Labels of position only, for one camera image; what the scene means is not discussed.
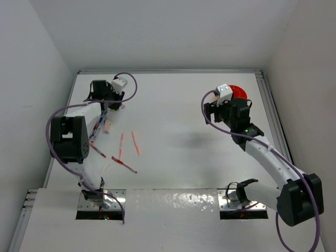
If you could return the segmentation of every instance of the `white plastic panel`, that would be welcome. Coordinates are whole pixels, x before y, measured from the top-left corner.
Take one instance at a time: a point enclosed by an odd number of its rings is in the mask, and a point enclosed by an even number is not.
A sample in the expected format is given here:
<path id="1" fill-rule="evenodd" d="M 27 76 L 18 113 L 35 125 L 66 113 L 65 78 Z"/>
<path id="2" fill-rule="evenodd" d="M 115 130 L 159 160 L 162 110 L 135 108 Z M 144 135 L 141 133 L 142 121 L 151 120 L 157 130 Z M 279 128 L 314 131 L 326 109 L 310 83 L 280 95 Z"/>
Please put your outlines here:
<path id="1" fill-rule="evenodd" d="M 72 70 L 264 67 L 298 0 L 29 0 Z"/>
<path id="2" fill-rule="evenodd" d="M 75 220 L 79 189 L 40 189 L 20 252 L 285 252 L 269 219 L 220 220 L 217 190 L 127 190 L 125 225 Z M 280 222 L 294 251 L 308 251 L 314 221 Z M 316 252 L 324 252 L 322 243 Z"/>
<path id="3" fill-rule="evenodd" d="M 70 104 L 80 103 L 88 96 L 93 80 L 112 80 L 113 76 L 78 75 Z M 223 188 L 229 182 L 252 177 L 276 186 L 231 136 L 206 125 L 201 114 L 201 98 L 206 92 L 224 83 L 240 86 L 253 101 L 252 122 L 274 144 L 253 73 L 143 73 L 135 77 L 138 93 L 124 103 L 124 109 L 108 114 L 112 121 L 110 134 L 100 132 L 96 139 L 96 146 L 108 158 L 104 159 L 93 149 L 88 157 L 101 171 L 107 188 Z M 134 91 L 134 83 L 131 78 L 125 78 L 129 82 L 126 98 Z M 131 131 L 135 132 L 140 157 Z M 121 133 L 125 136 L 122 160 L 138 174 L 111 160 L 111 155 L 118 156 Z M 70 190 L 77 183 L 74 176 L 54 162 L 47 188 Z"/>

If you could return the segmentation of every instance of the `red disc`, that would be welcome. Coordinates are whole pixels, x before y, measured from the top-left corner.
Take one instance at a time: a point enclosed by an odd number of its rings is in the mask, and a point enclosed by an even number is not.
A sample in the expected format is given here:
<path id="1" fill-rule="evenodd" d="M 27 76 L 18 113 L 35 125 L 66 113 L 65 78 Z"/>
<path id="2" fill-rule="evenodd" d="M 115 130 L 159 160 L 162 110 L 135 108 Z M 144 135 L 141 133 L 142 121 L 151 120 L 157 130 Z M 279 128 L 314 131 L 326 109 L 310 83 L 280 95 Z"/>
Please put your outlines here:
<path id="1" fill-rule="evenodd" d="M 229 87 L 231 87 L 233 91 L 234 98 L 242 98 L 242 99 L 247 100 L 247 94 L 242 88 L 240 88 L 239 86 L 235 86 L 235 85 L 229 85 Z"/>

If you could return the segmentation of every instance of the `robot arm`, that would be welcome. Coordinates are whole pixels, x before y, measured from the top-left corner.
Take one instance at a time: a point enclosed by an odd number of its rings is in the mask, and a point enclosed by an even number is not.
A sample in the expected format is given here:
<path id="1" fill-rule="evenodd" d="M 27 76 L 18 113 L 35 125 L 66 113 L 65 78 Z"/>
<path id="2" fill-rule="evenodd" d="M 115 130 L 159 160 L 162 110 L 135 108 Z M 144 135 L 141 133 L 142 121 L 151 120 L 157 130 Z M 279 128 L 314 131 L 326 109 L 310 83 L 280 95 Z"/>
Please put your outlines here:
<path id="1" fill-rule="evenodd" d="M 289 226 L 295 226 L 313 218 L 312 202 L 302 180 L 289 165 L 274 155 L 276 150 L 269 144 L 264 133 L 250 122 L 249 111 L 252 102 L 246 97 L 239 97 L 237 93 L 234 93 L 234 88 L 236 87 L 227 84 L 218 86 L 215 93 L 217 101 L 204 104 L 205 115 L 211 121 L 211 115 L 214 114 L 215 122 L 224 122 L 230 128 L 231 133 L 236 133 L 232 135 L 234 142 L 260 163 L 277 183 L 278 188 L 264 186 L 252 178 L 238 183 L 235 195 L 230 195 L 230 198 L 235 196 L 242 205 L 250 201 L 264 203 L 276 210 Z M 267 143 L 268 146 L 261 145 L 255 139 Z M 315 174 L 307 175 L 297 170 L 307 181 L 313 192 L 319 214 L 322 214 L 324 208 L 321 180 Z"/>
<path id="2" fill-rule="evenodd" d="M 121 101 L 124 96 L 122 89 L 127 81 L 117 77 L 108 83 L 106 80 L 94 80 L 90 85 L 90 93 L 87 100 Z M 110 204 L 109 197 L 86 190 L 83 183 L 93 190 L 104 190 L 104 180 L 100 174 L 86 160 L 89 155 L 89 135 L 96 122 L 106 115 L 107 108 L 118 110 L 121 103 L 107 104 L 92 103 L 74 112 L 61 117 L 54 117 L 50 127 L 50 141 L 57 155 L 68 167 L 80 174 L 79 185 L 86 199 L 99 207 Z"/>

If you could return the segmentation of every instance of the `white wall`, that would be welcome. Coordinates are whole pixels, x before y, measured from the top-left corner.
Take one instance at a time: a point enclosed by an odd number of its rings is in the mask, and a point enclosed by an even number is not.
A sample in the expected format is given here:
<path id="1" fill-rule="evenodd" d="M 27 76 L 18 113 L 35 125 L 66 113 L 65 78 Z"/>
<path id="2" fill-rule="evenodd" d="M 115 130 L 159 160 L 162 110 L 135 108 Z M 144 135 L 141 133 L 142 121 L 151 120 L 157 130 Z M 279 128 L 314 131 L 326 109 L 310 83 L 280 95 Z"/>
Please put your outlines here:
<path id="1" fill-rule="evenodd" d="M 301 0 L 268 69 L 297 166 L 323 183 L 322 239 L 336 250 L 336 1 Z"/>
<path id="2" fill-rule="evenodd" d="M 30 188 L 43 186 L 49 115 L 74 76 L 28 0 L 0 3 L 0 251 L 7 251 Z"/>
<path id="3" fill-rule="evenodd" d="M 297 0 L 30 0 L 74 70 L 260 68 Z"/>

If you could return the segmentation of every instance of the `white table surface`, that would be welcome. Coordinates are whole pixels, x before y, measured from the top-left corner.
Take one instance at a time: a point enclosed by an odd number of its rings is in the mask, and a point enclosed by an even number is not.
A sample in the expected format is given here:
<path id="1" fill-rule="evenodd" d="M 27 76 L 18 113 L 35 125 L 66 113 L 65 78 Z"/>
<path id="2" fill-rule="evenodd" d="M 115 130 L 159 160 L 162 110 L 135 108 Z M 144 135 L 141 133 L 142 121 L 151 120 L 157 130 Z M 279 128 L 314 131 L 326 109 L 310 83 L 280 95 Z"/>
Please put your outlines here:
<path id="1" fill-rule="evenodd" d="M 100 132 L 96 139 L 96 146 L 108 158 L 93 149 L 88 157 L 101 171 L 107 188 L 221 188 L 252 177 L 275 186 L 258 162 L 244 153 L 231 136 L 206 125 L 201 114 L 201 98 L 207 91 L 222 83 L 240 86 L 253 101 L 251 121 L 273 143 L 253 73 L 147 73 L 135 77 L 138 93 L 125 103 L 124 109 L 109 113 L 110 134 Z M 81 103 L 95 79 L 110 81 L 113 75 L 78 75 L 70 104 Z M 134 90 L 134 83 L 128 79 L 125 97 Z M 132 130 L 140 157 L 132 141 Z M 118 156 L 121 133 L 125 136 L 122 160 L 138 174 L 111 160 L 111 155 Z M 47 188 L 68 190 L 76 186 L 77 178 L 54 162 Z"/>
<path id="2" fill-rule="evenodd" d="M 38 191 L 20 252 L 181 251 L 284 252 L 269 219 L 220 220 L 216 188 L 252 177 L 275 185 L 264 169 L 231 137 L 206 125 L 200 111 L 203 94 L 221 83 L 241 86 L 253 101 L 252 122 L 273 142 L 254 74 L 138 74 L 137 96 L 113 115 L 111 134 L 97 147 L 117 155 L 125 133 L 123 160 L 138 174 L 90 151 L 107 188 L 127 189 L 125 225 L 121 221 L 75 220 L 80 188 L 77 179 L 54 162 L 47 188 Z M 94 79 L 79 75 L 70 104 L 87 97 Z M 129 96 L 134 86 L 126 89 Z M 138 157 L 131 139 L 136 133 Z M 153 190 L 170 188 L 170 190 Z M 295 251 L 308 251 L 314 237 L 311 219 L 296 227 L 280 221 L 283 237 Z M 317 252 L 324 252 L 322 243 Z"/>

